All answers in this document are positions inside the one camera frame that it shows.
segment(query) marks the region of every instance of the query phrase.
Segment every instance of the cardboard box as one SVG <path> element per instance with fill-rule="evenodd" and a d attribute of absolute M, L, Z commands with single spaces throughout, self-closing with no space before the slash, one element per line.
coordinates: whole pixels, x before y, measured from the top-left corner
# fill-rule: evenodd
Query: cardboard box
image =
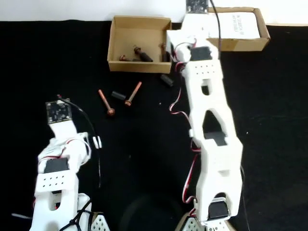
<path fill-rule="evenodd" d="M 107 61 L 110 71 L 170 73 L 171 62 L 162 62 L 161 44 L 166 42 L 166 31 L 171 30 L 171 19 L 161 17 L 115 16 L 111 23 Z M 123 62 L 139 59 L 134 46 L 141 47 L 153 62 Z"/>
<path fill-rule="evenodd" d="M 218 13 L 229 12 L 252 12 L 257 19 L 257 26 L 260 33 L 260 38 L 255 39 L 237 39 L 223 38 L 221 40 L 222 51 L 261 51 L 270 41 L 269 32 L 266 28 L 260 9 L 252 7 L 216 7 Z M 213 8 L 209 8 L 210 13 L 214 13 Z M 218 47 L 218 38 L 208 39 L 213 45 Z"/>

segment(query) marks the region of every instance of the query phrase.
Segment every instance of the cable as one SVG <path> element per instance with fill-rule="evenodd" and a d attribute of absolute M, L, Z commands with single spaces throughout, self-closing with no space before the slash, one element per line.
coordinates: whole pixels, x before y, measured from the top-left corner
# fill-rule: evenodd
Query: cable
<path fill-rule="evenodd" d="M 176 112 L 172 111 L 172 108 L 174 107 L 174 105 L 176 105 L 179 102 L 179 100 L 180 100 L 181 91 L 182 91 L 182 88 L 180 88 L 180 90 L 179 90 L 179 94 L 178 94 L 177 99 L 169 106 L 169 111 L 173 115 L 177 115 L 177 114 L 182 113 L 186 117 L 186 119 L 187 119 L 187 121 L 189 123 L 189 117 L 188 117 L 188 115 L 184 111 L 176 111 Z"/>
<path fill-rule="evenodd" d="M 245 213 L 245 219 L 246 219 L 246 225 L 247 230 L 250 231 L 249 221 L 248 221 L 248 215 L 247 215 L 247 209 L 246 209 L 246 203 L 245 203 L 245 196 L 244 196 L 244 182 L 245 182 L 245 172 L 243 166 L 241 166 L 241 172 L 243 175 L 243 185 L 242 185 L 242 199 L 243 199 L 243 206 L 244 206 L 244 213 Z"/>
<path fill-rule="evenodd" d="M 217 18 L 217 24 L 218 24 L 218 59 L 220 59 L 220 55 L 221 55 L 221 30 L 220 30 L 220 21 L 219 21 L 219 17 L 218 17 L 218 13 L 216 10 L 216 7 L 214 5 L 213 0 L 210 0 L 212 7 L 214 9 L 216 18 Z"/>
<path fill-rule="evenodd" d="M 61 95 L 57 95 L 58 99 L 64 103 L 67 103 L 68 105 L 71 105 L 73 107 L 75 107 L 77 110 L 79 110 L 82 115 L 85 117 L 85 119 L 87 120 L 88 124 L 90 125 L 91 129 L 92 129 L 92 132 L 93 132 L 93 143 L 94 143 L 94 146 L 96 147 L 96 153 L 97 153 L 97 161 L 98 161 L 98 175 L 99 175 L 99 185 L 98 185 L 98 188 L 100 189 L 101 188 L 101 159 L 100 159 L 100 153 L 98 152 L 98 149 L 100 149 L 102 147 L 102 143 L 101 143 L 101 139 L 100 139 L 100 136 L 98 135 L 97 133 L 97 130 L 95 129 L 95 126 L 93 125 L 93 123 L 91 122 L 89 116 L 87 113 L 85 113 L 84 110 L 82 110 L 79 106 L 77 106 L 76 104 L 70 102 L 70 101 L 67 101 L 65 99 L 63 99 L 61 97 Z"/>
<path fill-rule="evenodd" d="M 78 231 L 81 231 L 81 228 L 80 228 L 80 225 L 79 225 L 80 217 L 81 217 L 82 213 L 86 211 L 86 208 L 88 207 L 88 205 L 89 205 L 91 202 L 92 202 L 92 200 L 89 199 L 88 202 L 86 202 L 86 204 L 82 207 L 82 209 L 79 210 L 79 211 L 77 212 L 77 215 L 76 215 L 73 219 L 71 219 L 71 220 L 68 222 L 67 225 L 65 225 L 65 226 L 63 226 L 62 228 L 60 228 L 59 231 L 66 230 L 68 227 L 73 226 L 73 225 L 76 225 L 77 230 L 78 230 Z"/>
<path fill-rule="evenodd" d="M 188 188 L 189 188 L 189 184 L 192 180 L 192 175 L 193 175 L 193 168 L 196 164 L 196 160 L 197 160 L 197 157 L 198 157 L 199 154 L 196 154 L 193 158 L 193 161 L 192 161 L 192 165 L 191 165 L 191 168 L 189 170 L 189 173 L 188 173 L 188 176 L 186 178 L 186 181 L 185 181 L 185 184 L 184 184 L 184 188 L 183 188 L 183 193 L 182 193 L 182 201 L 183 203 L 185 204 L 189 204 L 193 199 L 196 199 L 195 196 L 190 196 L 186 199 L 186 193 L 188 191 Z"/>

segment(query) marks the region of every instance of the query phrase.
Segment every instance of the copper bolt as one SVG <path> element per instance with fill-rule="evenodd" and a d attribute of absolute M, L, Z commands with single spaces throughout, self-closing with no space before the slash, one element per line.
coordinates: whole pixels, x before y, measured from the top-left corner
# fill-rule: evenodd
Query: copper bolt
<path fill-rule="evenodd" d="M 103 91 L 101 89 L 98 90 L 99 95 L 101 96 L 101 99 L 103 100 L 104 104 L 107 107 L 107 114 L 109 116 L 113 116 L 115 114 L 115 110 L 110 107 L 108 101 L 106 100 L 106 97 L 103 94 Z"/>
<path fill-rule="evenodd" d="M 139 82 L 137 84 L 137 86 L 135 87 L 135 90 L 133 91 L 133 93 L 130 95 L 128 100 L 125 100 L 125 105 L 130 107 L 131 106 L 131 101 L 134 99 L 137 91 L 139 90 L 140 86 L 141 86 L 142 82 Z"/>
<path fill-rule="evenodd" d="M 126 58 L 126 55 L 121 55 L 120 56 L 120 59 L 119 59 L 120 61 L 130 61 L 130 60 L 128 60 L 127 58 Z"/>

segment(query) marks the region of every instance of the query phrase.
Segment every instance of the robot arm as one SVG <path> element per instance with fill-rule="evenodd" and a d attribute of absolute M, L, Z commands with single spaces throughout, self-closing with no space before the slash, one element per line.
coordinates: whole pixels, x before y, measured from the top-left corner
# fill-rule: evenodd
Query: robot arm
<path fill-rule="evenodd" d="M 181 73 L 190 105 L 189 134 L 201 150 L 201 174 L 194 200 L 201 225 L 236 216 L 242 191 L 243 146 L 227 105 L 218 50 L 206 40 L 207 20 L 206 13 L 187 13 L 181 30 L 167 31 L 166 43 L 173 61 L 184 64 Z M 221 130 L 204 129 L 207 112 L 215 116 Z"/>
<path fill-rule="evenodd" d="M 38 155 L 38 177 L 30 231 L 85 231 L 91 220 L 90 198 L 78 193 L 77 172 L 91 158 L 88 133 L 77 133 L 70 105 L 46 103 L 48 124 L 55 137 Z M 70 221 L 86 206 L 76 224 Z"/>

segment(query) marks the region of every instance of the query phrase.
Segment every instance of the screw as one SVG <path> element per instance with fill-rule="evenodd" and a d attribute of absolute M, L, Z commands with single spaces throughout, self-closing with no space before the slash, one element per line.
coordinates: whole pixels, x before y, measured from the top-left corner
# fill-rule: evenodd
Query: screw
<path fill-rule="evenodd" d="M 143 52 L 140 47 L 135 46 L 134 52 L 135 54 L 139 55 L 142 61 L 153 62 L 153 59 L 151 59 L 145 52 Z"/>
<path fill-rule="evenodd" d="M 107 107 L 107 114 L 109 116 L 113 116 L 115 114 L 115 110 L 110 107 L 108 101 L 106 100 L 106 97 L 103 94 L 103 91 L 101 89 L 98 90 L 99 95 L 101 96 L 101 99 L 103 100 L 104 104 Z"/>
<path fill-rule="evenodd" d="M 124 54 L 122 54 L 121 56 L 120 56 L 120 59 L 119 59 L 120 61 L 130 61 L 130 60 L 128 60 L 127 58 L 126 58 L 126 55 L 124 55 Z"/>
<path fill-rule="evenodd" d="M 139 83 L 137 84 L 137 86 L 135 87 L 135 90 L 133 91 L 133 93 L 131 94 L 131 96 L 129 97 L 129 99 L 125 101 L 125 105 L 126 105 L 126 106 L 128 106 L 128 107 L 131 106 L 131 101 L 134 99 L 134 97 L 135 97 L 137 91 L 139 90 L 141 84 L 142 84 L 142 82 L 139 82 Z"/>
<path fill-rule="evenodd" d="M 140 62 L 139 59 L 133 59 L 133 60 L 127 59 L 126 55 L 124 55 L 124 54 L 120 56 L 119 60 L 120 61 L 124 61 L 124 62 L 131 62 L 131 61 L 133 61 L 133 62 Z"/>

